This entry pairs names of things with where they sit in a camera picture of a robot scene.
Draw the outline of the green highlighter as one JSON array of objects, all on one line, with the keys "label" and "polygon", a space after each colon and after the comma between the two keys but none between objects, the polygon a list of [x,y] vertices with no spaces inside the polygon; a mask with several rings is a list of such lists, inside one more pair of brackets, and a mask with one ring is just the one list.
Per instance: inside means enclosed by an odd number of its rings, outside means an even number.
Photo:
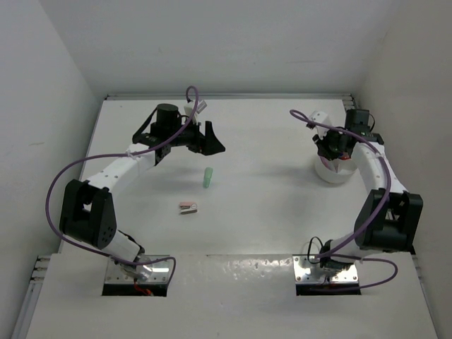
[{"label": "green highlighter", "polygon": [[203,175],[203,188],[207,189],[210,186],[212,175],[213,168],[212,167],[205,168]]}]

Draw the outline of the pink mini stapler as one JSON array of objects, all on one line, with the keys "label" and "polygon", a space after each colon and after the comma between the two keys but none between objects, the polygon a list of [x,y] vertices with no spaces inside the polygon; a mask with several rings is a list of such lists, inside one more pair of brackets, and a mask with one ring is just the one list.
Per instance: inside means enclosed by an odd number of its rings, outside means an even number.
[{"label": "pink mini stapler", "polygon": [[192,214],[192,213],[197,213],[197,212],[198,212],[198,206],[195,202],[186,201],[186,202],[181,202],[179,204],[179,214],[180,215],[187,215],[187,214]]}]

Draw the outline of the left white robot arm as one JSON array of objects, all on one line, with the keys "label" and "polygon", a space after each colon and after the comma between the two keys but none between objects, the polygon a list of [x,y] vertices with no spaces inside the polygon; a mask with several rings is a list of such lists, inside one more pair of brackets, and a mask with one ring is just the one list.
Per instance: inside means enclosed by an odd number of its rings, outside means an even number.
[{"label": "left white robot arm", "polygon": [[116,156],[102,171],[85,181],[74,179],[65,188],[59,230],[127,265],[138,262],[144,249],[117,227],[114,200],[171,149],[185,147],[205,156],[223,153],[211,121],[201,123],[190,102],[181,114],[177,106],[159,104],[132,136],[123,157]]}]

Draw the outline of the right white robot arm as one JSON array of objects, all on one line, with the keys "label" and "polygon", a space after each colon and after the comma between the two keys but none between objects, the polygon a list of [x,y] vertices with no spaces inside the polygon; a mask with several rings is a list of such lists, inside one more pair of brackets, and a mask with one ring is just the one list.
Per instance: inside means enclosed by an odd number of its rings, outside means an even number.
[{"label": "right white robot arm", "polygon": [[331,126],[324,112],[309,117],[317,130],[313,141],[320,158],[328,164],[351,161],[368,192],[352,233],[321,247],[317,261],[326,270],[347,270],[356,260],[373,254],[412,250],[423,200],[396,177],[382,136],[369,124],[372,117],[365,109],[349,109],[344,125],[338,127]]}]

